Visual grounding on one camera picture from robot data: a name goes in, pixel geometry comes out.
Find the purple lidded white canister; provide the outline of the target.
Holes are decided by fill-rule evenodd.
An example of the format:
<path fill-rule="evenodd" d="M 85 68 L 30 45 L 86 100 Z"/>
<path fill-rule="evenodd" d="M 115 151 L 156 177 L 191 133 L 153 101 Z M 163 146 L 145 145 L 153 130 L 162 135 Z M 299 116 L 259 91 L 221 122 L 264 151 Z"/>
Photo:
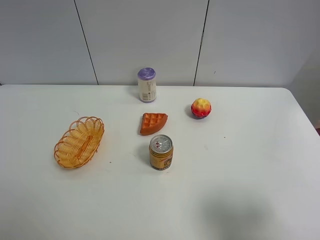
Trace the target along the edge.
<path fill-rule="evenodd" d="M 137 73 L 139 98 L 144 103 L 151 103 L 157 98 L 156 71 L 145 67 Z"/>

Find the orange woven plastic basket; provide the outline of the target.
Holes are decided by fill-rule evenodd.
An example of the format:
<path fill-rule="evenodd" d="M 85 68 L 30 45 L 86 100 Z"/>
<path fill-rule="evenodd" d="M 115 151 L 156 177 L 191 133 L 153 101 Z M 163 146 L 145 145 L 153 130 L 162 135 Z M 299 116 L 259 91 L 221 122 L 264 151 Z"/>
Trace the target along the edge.
<path fill-rule="evenodd" d="M 98 151 L 104 132 L 103 121 L 95 116 L 83 116 L 72 122 L 54 146 L 55 161 L 65 169 L 86 165 Z"/>

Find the orange waffle slice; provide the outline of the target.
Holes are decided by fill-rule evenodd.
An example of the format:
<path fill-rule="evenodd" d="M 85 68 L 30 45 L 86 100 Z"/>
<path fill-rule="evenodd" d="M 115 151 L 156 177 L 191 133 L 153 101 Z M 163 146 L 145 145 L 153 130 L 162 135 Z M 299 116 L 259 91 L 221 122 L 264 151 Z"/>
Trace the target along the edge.
<path fill-rule="evenodd" d="M 149 136 L 160 131 L 166 124 L 168 115 L 165 113 L 144 113 L 142 116 L 140 135 Z"/>

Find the red yellow fruit ball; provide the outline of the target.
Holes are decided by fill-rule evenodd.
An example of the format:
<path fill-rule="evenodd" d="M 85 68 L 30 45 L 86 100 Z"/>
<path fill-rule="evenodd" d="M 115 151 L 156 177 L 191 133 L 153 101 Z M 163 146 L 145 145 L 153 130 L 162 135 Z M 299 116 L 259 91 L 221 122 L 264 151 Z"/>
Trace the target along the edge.
<path fill-rule="evenodd" d="M 190 107 L 191 113 L 197 119 L 206 118 L 212 111 L 212 106 L 209 100 L 205 98 L 197 98 Z"/>

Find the gold drink can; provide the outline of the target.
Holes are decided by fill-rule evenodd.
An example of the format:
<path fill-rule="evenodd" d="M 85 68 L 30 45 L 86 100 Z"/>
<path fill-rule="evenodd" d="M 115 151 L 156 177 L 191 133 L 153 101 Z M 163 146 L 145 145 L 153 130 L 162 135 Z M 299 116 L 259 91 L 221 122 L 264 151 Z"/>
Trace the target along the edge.
<path fill-rule="evenodd" d="M 158 170 L 168 169 L 172 164 L 174 146 L 170 137 L 164 134 L 154 136 L 149 143 L 150 165 Z"/>

